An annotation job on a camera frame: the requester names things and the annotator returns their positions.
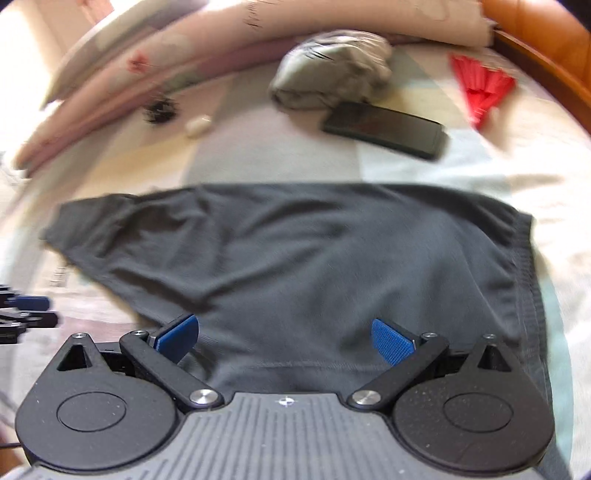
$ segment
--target red object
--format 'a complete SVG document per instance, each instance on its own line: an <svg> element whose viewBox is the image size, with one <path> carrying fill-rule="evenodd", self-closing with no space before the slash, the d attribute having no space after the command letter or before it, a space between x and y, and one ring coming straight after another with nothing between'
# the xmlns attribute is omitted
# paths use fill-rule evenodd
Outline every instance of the red object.
<svg viewBox="0 0 591 480"><path fill-rule="evenodd" d="M127 69L131 73L146 73L148 69L152 66L149 63L148 57L142 53L141 51L137 50L128 60L127 60Z"/></svg>
<svg viewBox="0 0 591 480"><path fill-rule="evenodd" d="M491 108L515 88L517 81L503 70L485 67L476 59L450 55L450 64L470 111L470 123L480 130Z"/></svg>

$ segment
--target red plastic item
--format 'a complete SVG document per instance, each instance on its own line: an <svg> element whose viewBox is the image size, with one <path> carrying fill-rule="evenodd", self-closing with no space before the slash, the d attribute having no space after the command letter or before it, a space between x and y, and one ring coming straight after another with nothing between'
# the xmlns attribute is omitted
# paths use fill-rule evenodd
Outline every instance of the red plastic item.
<svg viewBox="0 0 591 480"><path fill-rule="evenodd" d="M470 123L480 130L491 108L501 103L517 81L501 69L489 69L463 55L450 55L450 64L466 97Z"/></svg>

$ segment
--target silver screw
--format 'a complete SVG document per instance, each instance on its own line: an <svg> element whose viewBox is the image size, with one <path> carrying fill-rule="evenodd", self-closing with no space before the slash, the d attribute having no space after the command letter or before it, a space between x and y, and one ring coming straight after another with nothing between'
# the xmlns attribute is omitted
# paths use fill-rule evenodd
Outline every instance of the silver screw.
<svg viewBox="0 0 591 480"><path fill-rule="evenodd" d="M375 405L382 400L382 395L374 390L357 390L352 398L357 405Z"/></svg>
<svg viewBox="0 0 591 480"><path fill-rule="evenodd" d="M279 399L278 404L282 407L291 407L296 401L291 397L283 397Z"/></svg>
<svg viewBox="0 0 591 480"><path fill-rule="evenodd" d="M189 395L189 400L197 405L211 405L217 402L219 394L215 390L208 388L202 388L201 390L195 390Z"/></svg>

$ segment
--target smartphone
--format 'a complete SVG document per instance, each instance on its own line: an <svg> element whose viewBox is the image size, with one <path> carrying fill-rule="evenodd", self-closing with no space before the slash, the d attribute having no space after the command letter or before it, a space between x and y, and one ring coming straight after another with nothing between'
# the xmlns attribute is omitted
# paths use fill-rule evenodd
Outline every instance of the smartphone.
<svg viewBox="0 0 591 480"><path fill-rule="evenodd" d="M322 124L324 132L382 145L431 160L440 150L443 125L367 103L342 102Z"/></svg>

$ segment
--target orange wooden headboard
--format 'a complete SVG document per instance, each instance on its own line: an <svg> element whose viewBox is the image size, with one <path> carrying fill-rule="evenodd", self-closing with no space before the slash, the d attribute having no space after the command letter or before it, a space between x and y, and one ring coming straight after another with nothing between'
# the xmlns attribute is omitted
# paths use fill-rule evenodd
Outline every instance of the orange wooden headboard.
<svg viewBox="0 0 591 480"><path fill-rule="evenodd" d="M557 0L481 0L494 48L550 91L591 132L591 34Z"/></svg>

